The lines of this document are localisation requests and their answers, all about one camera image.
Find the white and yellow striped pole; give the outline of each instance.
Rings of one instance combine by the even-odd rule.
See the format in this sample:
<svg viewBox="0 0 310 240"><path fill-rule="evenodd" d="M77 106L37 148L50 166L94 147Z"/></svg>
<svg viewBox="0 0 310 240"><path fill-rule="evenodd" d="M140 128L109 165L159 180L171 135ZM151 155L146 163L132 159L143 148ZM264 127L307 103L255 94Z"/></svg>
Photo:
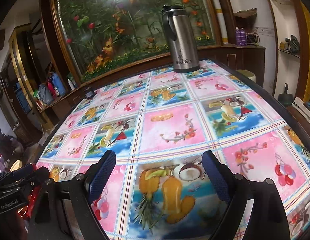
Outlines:
<svg viewBox="0 0 310 240"><path fill-rule="evenodd" d="M224 20L224 15L223 15L221 4L219 0L213 0L213 3L214 3L215 10L216 10L218 23L221 28L223 44L228 44L228 36L227 36L226 25L225 25L225 20Z"/></svg>

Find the white power strip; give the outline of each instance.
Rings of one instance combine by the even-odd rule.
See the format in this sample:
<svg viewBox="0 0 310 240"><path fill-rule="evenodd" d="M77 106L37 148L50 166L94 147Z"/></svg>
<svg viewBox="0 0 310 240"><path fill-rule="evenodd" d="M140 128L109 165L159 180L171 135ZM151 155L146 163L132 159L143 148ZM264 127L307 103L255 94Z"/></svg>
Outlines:
<svg viewBox="0 0 310 240"><path fill-rule="evenodd" d="M295 98L292 106L310 123L310 111L303 104L304 102L301 99Z"/></svg>

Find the table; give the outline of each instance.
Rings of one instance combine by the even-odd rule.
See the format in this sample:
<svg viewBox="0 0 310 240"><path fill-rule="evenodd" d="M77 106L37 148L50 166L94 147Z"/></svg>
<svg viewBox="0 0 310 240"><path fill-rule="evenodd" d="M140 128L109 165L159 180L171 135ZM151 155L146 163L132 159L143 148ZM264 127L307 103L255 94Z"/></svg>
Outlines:
<svg viewBox="0 0 310 240"><path fill-rule="evenodd" d="M212 150L233 173L275 182L297 238L310 224L310 153L250 87L210 60L200 65L187 74L165 67L96 90L61 124L37 166L55 181L68 180L111 149L116 166L92 204L109 238L207 239L226 209L201 165L202 153ZM252 205L235 239L243 237ZM73 232L81 239L75 223Z"/></svg>

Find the glass panel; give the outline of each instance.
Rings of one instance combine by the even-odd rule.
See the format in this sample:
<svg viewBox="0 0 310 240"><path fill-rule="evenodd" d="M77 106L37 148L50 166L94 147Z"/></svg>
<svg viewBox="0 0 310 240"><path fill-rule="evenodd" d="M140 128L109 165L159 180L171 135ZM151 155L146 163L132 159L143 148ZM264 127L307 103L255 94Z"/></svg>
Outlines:
<svg viewBox="0 0 310 240"><path fill-rule="evenodd" d="M198 46L215 44L203 0L58 0L62 31L84 81L168 52L162 6L182 5Z"/></svg>

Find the stainless steel thermos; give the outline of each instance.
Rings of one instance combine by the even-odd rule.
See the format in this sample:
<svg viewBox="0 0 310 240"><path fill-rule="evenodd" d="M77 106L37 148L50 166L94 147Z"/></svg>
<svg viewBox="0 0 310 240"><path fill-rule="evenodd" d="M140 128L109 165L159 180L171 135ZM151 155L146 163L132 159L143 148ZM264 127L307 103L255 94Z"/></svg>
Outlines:
<svg viewBox="0 0 310 240"><path fill-rule="evenodd" d="M173 59L174 71L188 73L199 69L193 29L187 12L180 5L164 5L164 33Z"/></svg>

